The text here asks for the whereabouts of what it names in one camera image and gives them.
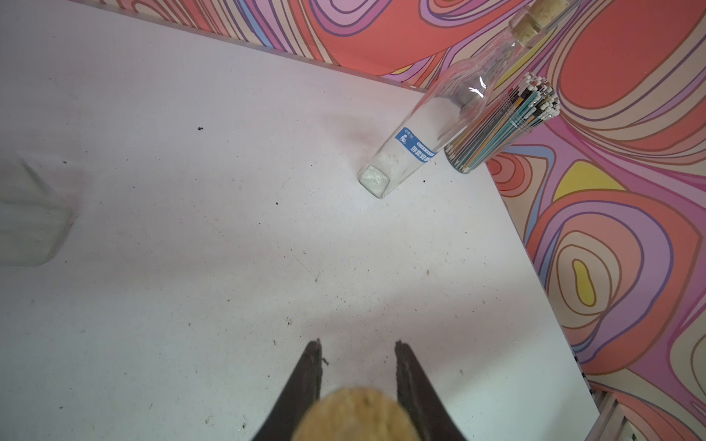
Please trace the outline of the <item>clear bottle red label cork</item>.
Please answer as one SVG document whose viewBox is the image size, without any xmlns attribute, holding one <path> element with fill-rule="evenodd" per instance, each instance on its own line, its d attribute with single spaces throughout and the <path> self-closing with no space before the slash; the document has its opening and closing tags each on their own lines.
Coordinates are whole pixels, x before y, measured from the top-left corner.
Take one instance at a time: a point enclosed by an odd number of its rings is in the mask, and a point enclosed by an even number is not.
<svg viewBox="0 0 706 441">
<path fill-rule="evenodd" d="M 411 441 L 420 436 L 397 400 L 371 387 L 351 387 L 316 401 L 304 414 L 292 439 Z"/>
</svg>

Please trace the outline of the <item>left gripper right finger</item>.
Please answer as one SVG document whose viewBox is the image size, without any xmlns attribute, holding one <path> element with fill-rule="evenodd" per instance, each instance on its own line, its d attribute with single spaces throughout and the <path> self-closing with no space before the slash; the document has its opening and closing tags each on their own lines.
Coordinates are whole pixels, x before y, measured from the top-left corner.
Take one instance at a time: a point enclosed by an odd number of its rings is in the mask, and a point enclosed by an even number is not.
<svg viewBox="0 0 706 441">
<path fill-rule="evenodd" d="M 465 441 L 410 345 L 397 341 L 395 356 L 397 401 L 409 414 L 419 438 L 425 441 Z"/>
</svg>

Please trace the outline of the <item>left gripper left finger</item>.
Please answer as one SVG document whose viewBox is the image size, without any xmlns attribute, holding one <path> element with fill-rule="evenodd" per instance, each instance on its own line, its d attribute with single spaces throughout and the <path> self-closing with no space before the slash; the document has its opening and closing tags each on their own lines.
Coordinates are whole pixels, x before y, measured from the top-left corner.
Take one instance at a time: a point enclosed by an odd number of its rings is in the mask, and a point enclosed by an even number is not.
<svg viewBox="0 0 706 441">
<path fill-rule="evenodd" d="M 320 397 L 322 377 L 322 345 L 319 340 L 310 341 L 252 440 L 291 440 L 306 412 Z"/>
</svg>

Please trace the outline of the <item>clear bottle with black cap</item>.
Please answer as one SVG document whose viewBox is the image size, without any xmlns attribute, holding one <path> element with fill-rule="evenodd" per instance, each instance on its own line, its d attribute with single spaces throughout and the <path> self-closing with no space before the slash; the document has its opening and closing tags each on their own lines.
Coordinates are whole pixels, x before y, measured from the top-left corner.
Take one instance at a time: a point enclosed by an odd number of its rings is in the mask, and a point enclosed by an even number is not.
<svg viewBox="0 0 706 441">
<path fill-rule="evenodd" d="M 73 211 L 20 157 L 1 155 L 1 265 L 32 268 L 51 260 Z"/>
</svg>

